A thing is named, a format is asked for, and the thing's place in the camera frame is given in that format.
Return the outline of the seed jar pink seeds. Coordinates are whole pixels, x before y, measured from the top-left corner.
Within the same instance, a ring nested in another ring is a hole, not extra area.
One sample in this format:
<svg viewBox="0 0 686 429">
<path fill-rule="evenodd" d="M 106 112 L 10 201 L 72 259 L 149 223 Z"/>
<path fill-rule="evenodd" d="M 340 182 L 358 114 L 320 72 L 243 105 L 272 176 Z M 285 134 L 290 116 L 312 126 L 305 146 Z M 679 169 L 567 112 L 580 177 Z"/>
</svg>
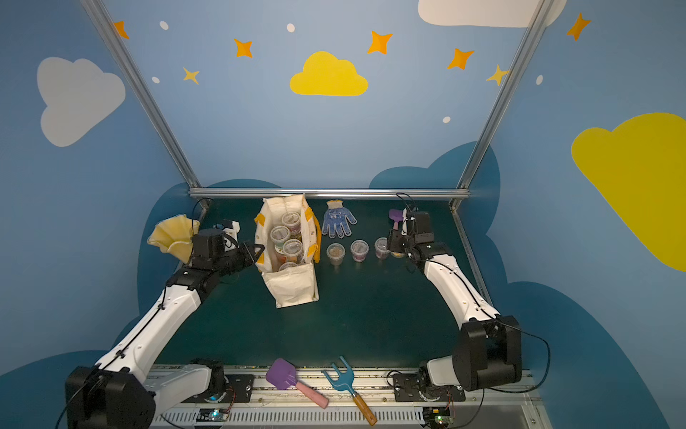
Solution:
<svg viewBox="0 0 686 429">
<path fill-rule="evenodd" d="M 374 243 L 375 256 L 379 260 L 385 260 L 389 257 L 388 239 L 386 237 L 380 237 Z"/>
</svg>

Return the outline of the white canvas bag yellow handles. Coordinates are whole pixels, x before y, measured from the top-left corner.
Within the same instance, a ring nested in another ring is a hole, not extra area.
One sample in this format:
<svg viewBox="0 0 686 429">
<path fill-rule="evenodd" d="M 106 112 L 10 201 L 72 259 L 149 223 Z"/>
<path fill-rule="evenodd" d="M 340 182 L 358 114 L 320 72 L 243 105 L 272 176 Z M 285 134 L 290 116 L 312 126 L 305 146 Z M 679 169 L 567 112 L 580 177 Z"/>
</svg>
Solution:
<svg viewBox="0 0 686 429">
<path fill-rule="evenodd" d="M 255 242 L 265 247 L 257 268 L 275 307 L 319 300 L 315 264 L 320 260 L 321 228 L 305 196 L 266 198 L 255 227 Z"/>
</svg>

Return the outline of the seed jar purple seeds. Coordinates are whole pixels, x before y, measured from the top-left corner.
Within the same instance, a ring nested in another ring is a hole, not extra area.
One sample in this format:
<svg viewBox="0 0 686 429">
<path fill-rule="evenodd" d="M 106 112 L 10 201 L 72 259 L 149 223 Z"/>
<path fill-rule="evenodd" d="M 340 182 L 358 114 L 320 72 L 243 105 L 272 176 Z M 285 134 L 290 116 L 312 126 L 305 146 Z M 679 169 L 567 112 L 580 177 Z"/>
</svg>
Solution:
<svg viewBox="0 0 686 429">
<path fill-rule="evenodd" d="M 370 247 L 368 243 L 364 240 L 353 241 L 350 245 L 352 258 L 357 263 L 362 263 L 366 260 L 369 249 Z"/>
</svg>

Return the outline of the seed jar brown seeds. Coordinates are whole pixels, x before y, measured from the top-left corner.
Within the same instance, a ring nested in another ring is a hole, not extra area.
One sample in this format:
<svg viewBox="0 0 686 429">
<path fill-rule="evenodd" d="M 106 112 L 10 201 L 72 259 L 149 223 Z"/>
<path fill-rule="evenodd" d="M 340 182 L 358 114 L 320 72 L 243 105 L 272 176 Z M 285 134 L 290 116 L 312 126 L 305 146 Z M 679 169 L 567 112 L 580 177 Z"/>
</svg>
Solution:
<svg viewBox="0 0 686 429">
<path fill-rule="evenodd" d="M 340 243 L 332 243 L 326 250 L 326 255 L 332 266 L 340 266 L 345 258 L 345 247 Z"/>
</svg>

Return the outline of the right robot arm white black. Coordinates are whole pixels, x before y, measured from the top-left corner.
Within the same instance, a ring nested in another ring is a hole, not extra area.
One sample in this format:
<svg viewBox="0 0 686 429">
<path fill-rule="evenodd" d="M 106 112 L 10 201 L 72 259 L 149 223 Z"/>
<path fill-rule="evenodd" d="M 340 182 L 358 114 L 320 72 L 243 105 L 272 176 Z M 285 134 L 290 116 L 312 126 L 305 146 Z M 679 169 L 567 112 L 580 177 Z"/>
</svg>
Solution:
<svg viewBox="0 0 686 429">
<path fill-rule="evenodd" d="M 449 248 L 395 229 L 388 246 L 390 252 L 408 256 L 434 285 L 459 328 L 452 354 L 426 363 L 429 383 L 474 391 L 519 382 L 523 368 L 518 321 L 502 316 L 480 295 Z"/>
</svg>

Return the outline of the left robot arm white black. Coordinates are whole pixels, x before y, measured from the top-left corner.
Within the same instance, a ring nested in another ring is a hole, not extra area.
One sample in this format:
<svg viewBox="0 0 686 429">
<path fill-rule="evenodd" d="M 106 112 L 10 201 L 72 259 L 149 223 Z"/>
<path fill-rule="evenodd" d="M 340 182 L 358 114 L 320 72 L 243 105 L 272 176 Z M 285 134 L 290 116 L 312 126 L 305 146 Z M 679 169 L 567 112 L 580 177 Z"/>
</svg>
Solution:
<svg viewBox="0 0 686 429">
<path fill-rule="evenodd" d="M 201 360 L 157 382 L 148 373 L 183 323 L 226 275 L 255 265 L 265 247 L 250 241 L 209 258 L 193 257 L 167 282 L 143 318 L 101 359 L 79 366 L 65 382 L 59 420 L 69 428 L 148 428 L 155 418 L 191 397 L 226 393 L 218 362 Z"/>
</svg>

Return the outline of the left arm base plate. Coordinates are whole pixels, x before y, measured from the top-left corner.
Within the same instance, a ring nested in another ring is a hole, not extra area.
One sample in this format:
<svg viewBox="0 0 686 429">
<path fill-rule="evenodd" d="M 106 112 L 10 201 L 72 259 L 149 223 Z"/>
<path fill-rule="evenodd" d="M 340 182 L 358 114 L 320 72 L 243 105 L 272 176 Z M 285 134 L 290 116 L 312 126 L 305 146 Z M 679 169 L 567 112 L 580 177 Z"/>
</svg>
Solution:
<svg viewBox="0 0 686 429">
<path fill-rule="evenodd" d="M 212 377 L 203 393 L 191 396 L 186 402 L 228 405 L 248 403 L 251 400 L 254 382 L 253 375 L 228 374 L 222 382 L 217 377 Z"/>
</svg>

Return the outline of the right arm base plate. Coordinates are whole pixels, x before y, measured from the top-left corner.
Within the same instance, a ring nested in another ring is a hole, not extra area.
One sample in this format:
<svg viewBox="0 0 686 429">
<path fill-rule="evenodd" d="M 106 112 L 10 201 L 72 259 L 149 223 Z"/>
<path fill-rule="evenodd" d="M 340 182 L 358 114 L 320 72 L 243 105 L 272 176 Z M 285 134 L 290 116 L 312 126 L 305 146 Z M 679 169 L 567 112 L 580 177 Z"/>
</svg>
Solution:
<svg viewBox="0 0 686 429">
<path fill-rule="evenodd" d="M 435 386 L 417 373 L 392 373 L 387 377 L 395 402 L 463 402 L 464 390 L 457 386 Z"/>
</svg>

